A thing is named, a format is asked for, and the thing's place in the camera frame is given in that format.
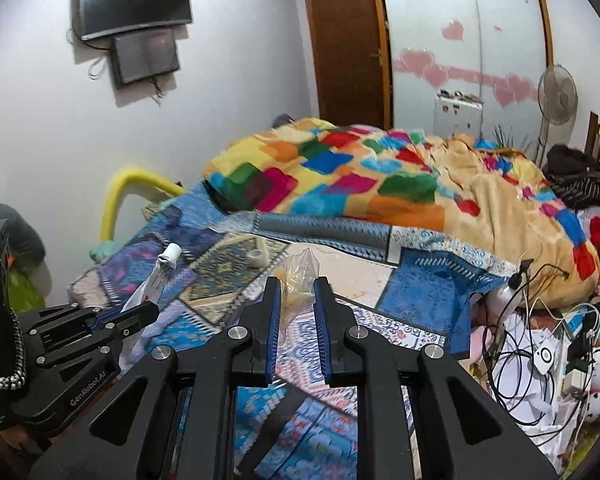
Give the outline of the clear plastic bag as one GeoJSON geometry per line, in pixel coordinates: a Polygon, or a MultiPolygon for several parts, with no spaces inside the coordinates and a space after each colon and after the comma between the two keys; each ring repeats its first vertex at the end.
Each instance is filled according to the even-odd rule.
{"type": "Polygon", "coordinates": [[[282,286],[279,338],[284,342],[291,322],[314,304],[313,284],[320,276],[320,263],[310,248],[304,248],[283,258],[274,275],[282,286]]]}

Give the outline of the white paper tube item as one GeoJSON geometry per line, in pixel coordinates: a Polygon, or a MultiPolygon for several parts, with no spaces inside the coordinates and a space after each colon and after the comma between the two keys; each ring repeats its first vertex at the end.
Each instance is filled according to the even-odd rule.
{"type": "Polygon", "coordinates": [[[178,265],[181,253],[182,248],[178,244],[170,243],[166,246],[166,249],[158,255],[148,278],[132,293],[123,306],[122,312],[129,311],[146,301],[158,304],[166,283],[178,265]]]}

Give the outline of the grey bolster pillow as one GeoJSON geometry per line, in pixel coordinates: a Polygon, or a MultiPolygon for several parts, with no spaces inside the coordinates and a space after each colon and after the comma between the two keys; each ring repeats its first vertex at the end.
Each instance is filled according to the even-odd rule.
{"type": "Polygon", "coordinates": [[[344,217],[258,212],[254,215],[253,229],[283,240],[325,245],[367,260],[388,261],[391,228],[386,224],[344,217]]]}

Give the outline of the blue patterned bed sheet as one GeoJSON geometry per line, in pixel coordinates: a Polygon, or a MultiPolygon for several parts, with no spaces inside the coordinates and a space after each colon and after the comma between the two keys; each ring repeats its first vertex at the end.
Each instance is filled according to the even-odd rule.
{"type": "Polygon", "coordinates": [[[237,395],[235,465],[242,479],[352,479],[358,402],[353,388],[324,381],[313,314],[314,283],[361,325],[398,346],[469,348],[471,301],[514,272],[510,262],[454,237],[345,218],[227,214],[204,186],[160,204],[121,247],[102,244],[95,265],[69,288],[81,307],[121,308],[166,246],[181,247],[163,287],[158,320],[124,358],[136,363],[168,344],[201,346],[259,300],[268,278],[282,285],[272,385],[237,395]]]}

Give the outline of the colourful patchwork blanket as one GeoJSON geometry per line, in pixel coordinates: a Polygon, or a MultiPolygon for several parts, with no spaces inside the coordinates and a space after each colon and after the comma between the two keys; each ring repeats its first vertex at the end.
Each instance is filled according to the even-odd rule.
{"type": "Polygon", "coordinates": [[[230,144],[204,180],[237,210],[423,228],[513,264],[529,259],[531,295],[552,308],[583,302],[600,284],[596,249],[541,170],[466,134],[304,118],[230,144]]]}

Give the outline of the white small cabinet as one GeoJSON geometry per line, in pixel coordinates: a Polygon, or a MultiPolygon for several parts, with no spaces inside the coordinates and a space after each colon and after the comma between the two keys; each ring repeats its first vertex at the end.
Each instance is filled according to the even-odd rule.
{"type": "Polygon", "coordinates": [[[473,94],[441,89],[434,99],[434,134],[450,138],[456,134],[482,135],[483,102],[473,94]]]}

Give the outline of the brown wooden door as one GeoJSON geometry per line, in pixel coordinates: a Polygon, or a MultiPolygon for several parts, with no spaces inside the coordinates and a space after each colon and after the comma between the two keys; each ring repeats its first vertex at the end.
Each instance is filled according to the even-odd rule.
{"type": "Polygon", "coordinates": [[[318,109],[336,125],[391,125],[384,0],[306,0],[318,109]]]}

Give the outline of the black striped bag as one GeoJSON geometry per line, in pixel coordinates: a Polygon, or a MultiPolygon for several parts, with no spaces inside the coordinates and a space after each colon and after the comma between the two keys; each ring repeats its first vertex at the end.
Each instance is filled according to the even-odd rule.
{"type": "Polygon", "coordinates": [[[554,194],[574,211],[600,207],[600,162],[565,144],[555,144],[542,169],[554,194]]]}

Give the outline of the white standing fan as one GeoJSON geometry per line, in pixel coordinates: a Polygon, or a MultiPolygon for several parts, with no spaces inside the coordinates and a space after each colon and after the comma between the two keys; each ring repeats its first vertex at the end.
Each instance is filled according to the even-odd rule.
{"type": "Polygon", "coordinates": [[[579,105],[577,86],[570,71],[560,64],[547,67],[539,81],[541,125],[534,161],[541,166],[550,148],[566,144],[571,136],[579,105]]]}

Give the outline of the frosted sliding wardrobe with hearts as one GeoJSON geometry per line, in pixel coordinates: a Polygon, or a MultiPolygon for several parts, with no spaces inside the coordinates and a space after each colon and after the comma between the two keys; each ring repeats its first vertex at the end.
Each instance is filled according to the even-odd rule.
{"type": "Polygon", "coordinates": [[[385,0],[393,125],[434,133],[441,90],[483,102],[482,138],[532,152],[547,66],[540,0],[385,0]]]}

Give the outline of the yellow foam bed rail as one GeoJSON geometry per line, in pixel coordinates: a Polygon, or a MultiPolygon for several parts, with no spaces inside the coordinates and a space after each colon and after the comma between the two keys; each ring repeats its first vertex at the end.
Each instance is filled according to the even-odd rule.
{"type": "Polygon", "coordinates": [[[127,166],[118,170],[107,185],[99,230],[99,241],[101,243],[114,240],[118,215],[126,196],[132,191],[138,191],[140,188],[152,188],[171,197],[178,197],[187,192],[187,188],[184,188],[184,186],[147,169],[127,166]]]}

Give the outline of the small black wall monitor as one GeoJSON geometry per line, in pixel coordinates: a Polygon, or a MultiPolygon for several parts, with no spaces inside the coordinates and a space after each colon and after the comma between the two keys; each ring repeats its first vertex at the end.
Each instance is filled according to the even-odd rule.
{"type": "Polygon", "coordinates": [[[118,88],[180,69],[174,32],[168,28],[114,36],[110,54],[114,82],[118,88]]]}

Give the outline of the black wall television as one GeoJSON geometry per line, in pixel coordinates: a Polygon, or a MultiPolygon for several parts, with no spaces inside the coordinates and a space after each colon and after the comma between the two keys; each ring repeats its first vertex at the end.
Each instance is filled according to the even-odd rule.
{"type": "Polygon", "coordinates": [[[189,0],[79,0],[78,33],[83,41],[145,28],[187,25],[189,0]]]}

